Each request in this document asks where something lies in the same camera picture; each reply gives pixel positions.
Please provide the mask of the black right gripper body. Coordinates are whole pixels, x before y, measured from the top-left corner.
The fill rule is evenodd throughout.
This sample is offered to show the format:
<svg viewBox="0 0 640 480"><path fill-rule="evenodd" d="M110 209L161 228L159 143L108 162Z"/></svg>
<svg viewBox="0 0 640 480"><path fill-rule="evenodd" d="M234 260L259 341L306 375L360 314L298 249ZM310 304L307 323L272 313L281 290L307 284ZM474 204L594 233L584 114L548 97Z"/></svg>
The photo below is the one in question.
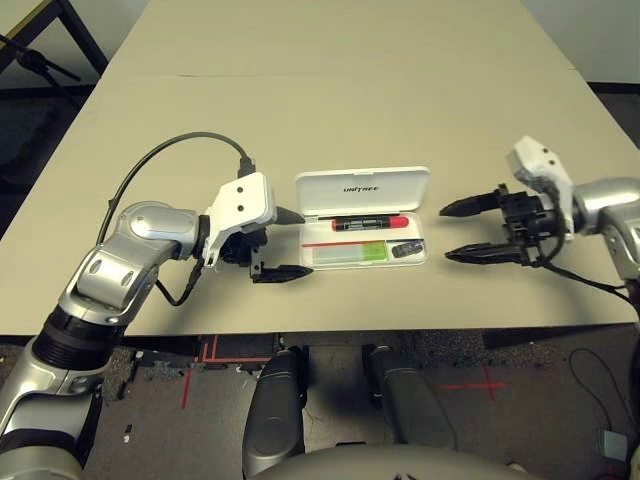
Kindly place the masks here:
<svg viewBox="0 0 640 480"><path fill-rule="evenodd" d="M507 242L498 246L497 262L549 266L562 250L566 235L558 188L543 182L540 195L528 195L510 193L505 184L499 184L496 193L507 235Z"/></svg>

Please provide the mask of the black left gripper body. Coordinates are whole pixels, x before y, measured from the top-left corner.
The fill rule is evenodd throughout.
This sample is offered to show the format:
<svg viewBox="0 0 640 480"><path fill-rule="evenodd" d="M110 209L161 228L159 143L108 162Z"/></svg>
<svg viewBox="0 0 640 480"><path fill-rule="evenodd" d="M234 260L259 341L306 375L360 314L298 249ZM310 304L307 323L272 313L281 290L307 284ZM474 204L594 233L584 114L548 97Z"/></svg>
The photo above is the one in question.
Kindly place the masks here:
<svg viewBox="0 0 640 480"><path fill-rule="evenodd" d="M265 228L232 234L220 250L220 258L227 264L246 267L254 283L269 283L269 274L263 269L260 249L267 244Z"/></svg>

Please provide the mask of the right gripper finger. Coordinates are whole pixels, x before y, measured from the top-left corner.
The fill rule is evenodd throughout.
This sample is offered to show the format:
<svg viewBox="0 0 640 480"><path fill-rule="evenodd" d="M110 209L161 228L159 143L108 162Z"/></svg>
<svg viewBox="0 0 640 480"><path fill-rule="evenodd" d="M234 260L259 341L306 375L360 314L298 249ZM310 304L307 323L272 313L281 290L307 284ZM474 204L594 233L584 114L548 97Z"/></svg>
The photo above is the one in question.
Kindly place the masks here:
<svg viewBox="0 0 640 480"><path fill-rule="evenodd" d="M497 190L493 192L473 195L463 199L455 200L439 211L443 217L470 217L482 212L498 209L500 206L500 194Z"/></svg>
<svg viewBox="0 0 640 480"><path fill-rule="evenodd" d="M445 257L452 261L477 265L520 264L522 251L517 245L509 243L476 243L446 252Z"/></svg>

